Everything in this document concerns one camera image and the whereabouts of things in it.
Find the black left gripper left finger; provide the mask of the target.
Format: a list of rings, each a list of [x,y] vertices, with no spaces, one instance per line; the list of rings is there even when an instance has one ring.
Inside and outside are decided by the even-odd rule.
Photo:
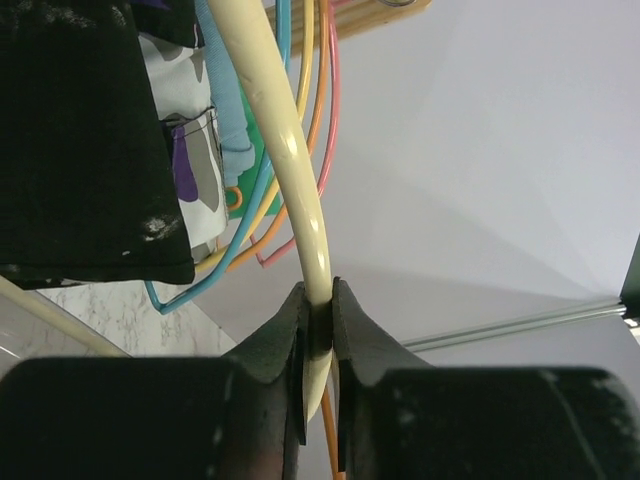
[[[292,479],[308,304],[220,357],[50,357],[1,381],[5,479]]]

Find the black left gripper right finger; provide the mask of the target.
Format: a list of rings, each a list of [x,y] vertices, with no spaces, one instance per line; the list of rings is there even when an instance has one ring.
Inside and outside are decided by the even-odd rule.
[[[635,479],[639,408],[592,367],[435,367],[333,283],[338,465],[350,479]]]

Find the cream plastic hanger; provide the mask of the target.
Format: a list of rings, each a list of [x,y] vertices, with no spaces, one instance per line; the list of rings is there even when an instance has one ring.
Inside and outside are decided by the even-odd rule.
[[[298,243],[307,295],[331,299],[322,208],[302,127],[263,7],[208,5],[253,108]],[[141,263],[98,256],[101,242],[80,226],[103,228],[119,213],[112,191],[127,166],[153,186],[159,131],[149,123],[151,92],[133,31],[168,17],[173,41],[201,40],[192,1],[5,1],[1,5],[1,125],[4,167],[1,273],[22,290],[77,286],[100,271],[115,280],[151,274],[181,283],[180,256]]]

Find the clear plastic bin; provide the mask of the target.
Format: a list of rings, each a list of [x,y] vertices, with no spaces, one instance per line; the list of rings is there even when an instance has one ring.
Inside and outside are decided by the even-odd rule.
[[[1,295],[1,375],[22,360],[64,352],[57,329]]]

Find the black white splattered garment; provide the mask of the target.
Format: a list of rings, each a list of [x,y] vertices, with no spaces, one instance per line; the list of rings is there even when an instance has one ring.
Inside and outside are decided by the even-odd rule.
[[[144,33],[193,45],[194,4],[1,5],[1,274],[22,289],[194,279]]]

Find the camouflage purple grey garment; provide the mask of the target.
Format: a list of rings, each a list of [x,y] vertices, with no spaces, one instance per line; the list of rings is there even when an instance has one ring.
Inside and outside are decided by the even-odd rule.
[[[217,111],[192,1],[130,3],[192,258],[215,251],[228,224]]]

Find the wooden clothes rail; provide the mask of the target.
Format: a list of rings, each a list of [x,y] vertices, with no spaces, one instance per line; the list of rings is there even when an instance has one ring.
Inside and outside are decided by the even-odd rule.
[[[334,19],[338,39],[343,40],[422,13],[431,0],[410,1],[404,6],[389,6],[382,1],[338,1]],[[291,54],[299,56],[303,46],[303,2],[292,2]]]

